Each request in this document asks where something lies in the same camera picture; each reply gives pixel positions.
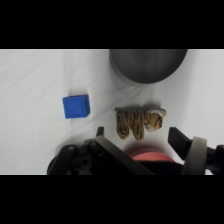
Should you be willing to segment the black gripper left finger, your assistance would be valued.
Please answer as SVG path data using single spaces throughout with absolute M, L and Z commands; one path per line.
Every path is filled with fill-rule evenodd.
M 99 127 L 96 137 L 78 147 L 63 146 L 51 160 L 48 175 L 153 175 L 153 172 L 134 161 L 104 136 Z

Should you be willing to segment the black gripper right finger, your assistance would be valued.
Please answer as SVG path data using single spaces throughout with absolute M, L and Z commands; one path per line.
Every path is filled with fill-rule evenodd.
M 204 175 L 206 170 L 214 175 L 224 175 L 224 145 L 210 148 L 206 139 L 189 139 L 176 127 L 169 129 L 168 143 L 184 161 L 183 175 Z

